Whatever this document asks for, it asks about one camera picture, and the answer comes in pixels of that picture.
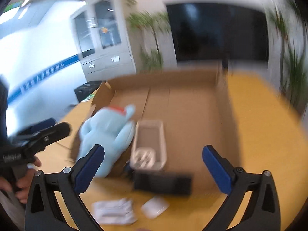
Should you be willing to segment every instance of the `blue stripe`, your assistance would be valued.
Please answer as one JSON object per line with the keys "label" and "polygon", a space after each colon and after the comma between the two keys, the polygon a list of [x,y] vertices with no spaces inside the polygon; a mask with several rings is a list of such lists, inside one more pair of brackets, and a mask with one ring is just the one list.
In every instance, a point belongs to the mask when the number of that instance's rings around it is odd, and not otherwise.
{"label": "blue stripe", "polygon": [[66,58],[50,67],[45,69],[44,71],[41,71],[34,75],[31,79],[25,81],[23,84],[21,84],[18,88],[16,88],[8,97],[7,102],[8,104],[15,101],[18,97],[24,95],[26,92],[31,90],[32,88],[36,87],[38,84],[40,84],[42,81],[50,77],[51,75],[54,75],[55,73],[59,72],[60,70],[76,63],[79,61],[78,55],[71,56],[69,58]]}

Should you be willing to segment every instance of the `cardboard box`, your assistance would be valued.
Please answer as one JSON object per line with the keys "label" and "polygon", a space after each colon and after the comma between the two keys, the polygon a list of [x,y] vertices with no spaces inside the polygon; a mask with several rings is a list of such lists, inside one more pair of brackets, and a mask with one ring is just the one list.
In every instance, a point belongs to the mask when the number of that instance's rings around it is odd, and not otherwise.
{"label": "cardboard box", "polygon": [[[201,157],[211,144],[233,166],[240,166],[237,127],[232,115],[224,75],[216,69],[176,70],[112,79],[98,89],[92,104],[94,115],[108,105],[135,104],[134,121],[140,118],[164,122],[167,147],[166,172],[193,175],[193,193],[216,190]],[[70,157],[79,151],[78,134]],[[129,147],[108,175],[118,177],[130,158]]]}

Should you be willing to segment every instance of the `plush toy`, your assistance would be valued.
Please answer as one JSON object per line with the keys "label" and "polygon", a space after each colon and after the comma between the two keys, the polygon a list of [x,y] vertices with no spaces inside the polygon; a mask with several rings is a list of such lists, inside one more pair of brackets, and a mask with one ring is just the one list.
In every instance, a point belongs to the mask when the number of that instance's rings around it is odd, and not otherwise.
{"label": "plush toy", "polygon": [[124,109],[104,107],[81,126],[77,160],[85,157],[95,144],[103,146],[105,151],[104,161],[95,177],[106,177],[113,164],[130,145],[135,133],[135,123],[129,119],[134,113],[135,106],[132,104]]}

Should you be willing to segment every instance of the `bolt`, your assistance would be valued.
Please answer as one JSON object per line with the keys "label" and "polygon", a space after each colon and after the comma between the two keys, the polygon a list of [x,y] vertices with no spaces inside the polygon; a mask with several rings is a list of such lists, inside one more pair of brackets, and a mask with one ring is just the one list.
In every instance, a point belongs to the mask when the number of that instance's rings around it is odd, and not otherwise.
{"label": "bolt", "polygon": [[265,174],[266,176],[271,176],[271,173],[270,173],[268,170],[264,171],[264,174]]}
{"label": "bolt", "polygon": [[42,174],[42,171],[41,170],[38,170],[35,172],[35,176],[40,176]]}
{"label": "bolt", "polygon": [[241,167],[237,167],[237,168],[236,168],[236,171],[239,172],[239,173],[241,173],[241,172],[244,171],[244,169],[242,169]]}
{"label": "bolt", "polygon": [[68,174],[71,170],[72,170],[72,169],[71,169],[70,167],[66,167],[66,168],[63,169],[63,172],[64,172],[65,174]]}

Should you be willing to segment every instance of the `yellow table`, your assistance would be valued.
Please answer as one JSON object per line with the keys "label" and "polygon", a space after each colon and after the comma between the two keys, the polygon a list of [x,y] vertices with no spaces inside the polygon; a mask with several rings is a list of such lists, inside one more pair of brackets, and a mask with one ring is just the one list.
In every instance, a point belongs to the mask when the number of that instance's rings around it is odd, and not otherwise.
{"label": "yellow table", "polygon": [[[243,167],[251,173],[261,173],[266,169],[272,172],[281,209],[281,230],[285,230],[308,197],[308,145],[299,118],[284,99],[256,76],[229,75],[228,90],[238,124]],[[90,101],[74,108],[63,119],[72,124],[72,135],[38,154],[45,173],[59,172],[65,166],[72,166],[67,159],[69,147],[89,109]],[[165,197],[170,207],[158,218],[149,220],[140,208],[152,196],[132,191],[131,185],[123,180],[95,179],[87,192],[81,194],[81,199],[90,211],[91,204],[99,200],[133,199],[138,221],[131,226],[102,226],[106,231],[137,228],[200,231],[225,199],[225,195],[216,192],[201,197]],[[240,221],[249,196],[250,193],[245,195],[231,226]],[[57,198],[68,224],[76,227],[61,195],[57,194]]]}

